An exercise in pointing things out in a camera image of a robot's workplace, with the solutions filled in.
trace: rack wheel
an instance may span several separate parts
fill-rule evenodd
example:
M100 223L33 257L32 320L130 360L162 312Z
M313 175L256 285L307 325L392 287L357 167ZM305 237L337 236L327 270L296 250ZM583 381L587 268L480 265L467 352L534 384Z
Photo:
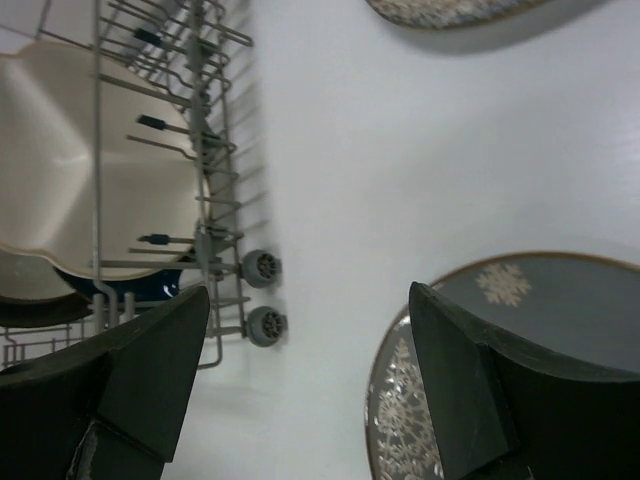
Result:
M274 345L286 328L284 315L271 307L258 307L247 315L247 336L258 347Z
M242 276L254 288L273 285L278 271L278 259L264 250L252 250L242 259Z

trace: wire rack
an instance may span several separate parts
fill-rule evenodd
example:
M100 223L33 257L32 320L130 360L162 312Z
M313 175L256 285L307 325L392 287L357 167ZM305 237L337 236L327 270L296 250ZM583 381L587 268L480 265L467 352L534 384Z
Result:
M225 6L212 0L94 0L93 41L82 44L48 31L47 16L53 0L46 0L34 38L53 38L93 52L94 145L93 145L93 283L100 293L93 297L93 316L74 324L46 329L4 329L3 366L7 367L47 351L54 352L104 329L128 321L142 309L160 302L136 301L135 292L119 295L104 280L104 268L141 268L199 271L194 283L209 291L211 314L207 336L215 341L217 356L201 369L219 365L223 358L222 338L241 335L259 346L270 346L283 334L286 318L270 307L258 307L248 315L243 281L263 288L275 282L280 263L268 252L258 250L240 256L243 233L237 230L236 213L242 207L235 198L239 175L233 168L236 145L231 139L228 92L233 82L225 72L231 62L227 45L251 48L253 40L225 25ZM149 87L109 76L102 69L105 58L115 60L145 79ZM102 85L108 83L173 104L188 120L188 128L171 125L162 118L140 112L137 122L150 129L177 132L189 137L193 152L173 145L128 135L131 142L176 151L189 159L198 180L194 199L199 220L193 238L174 238L149 232L132 238L130 253L171 254L180 261L158 262L103 258L102 232ZM185 247L191 248L185 254ZM231 283L232 293L221 295L220 285ZM235 309L236 325L222 326L221 312Z

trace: white bowl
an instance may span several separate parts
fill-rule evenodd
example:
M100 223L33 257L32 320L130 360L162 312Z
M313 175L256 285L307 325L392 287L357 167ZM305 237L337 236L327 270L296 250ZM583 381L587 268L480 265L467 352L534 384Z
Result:
M92 269L93 56L40 42L0 57L0 248L47 258L73 275ZM103 73L150 88L121 65ZM191 237L197 175L180 153L126 139L135 135L192 153L187 136L139 125L141 114L186 128L169 103L102 83L102 251L109 260L170 261L131 254L141 235ZM153 269L104 269L107 280Z

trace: gray plate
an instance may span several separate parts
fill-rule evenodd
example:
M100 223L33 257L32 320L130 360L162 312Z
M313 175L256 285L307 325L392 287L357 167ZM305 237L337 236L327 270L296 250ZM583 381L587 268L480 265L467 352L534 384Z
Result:
M594 257L527 253L447 275L439 292L552 350L640 371L640 268ZM366 399L376 480L443 478L406 308L374 361Z
M490 22L548 0L367 0L381 17L405 27L443 30Z

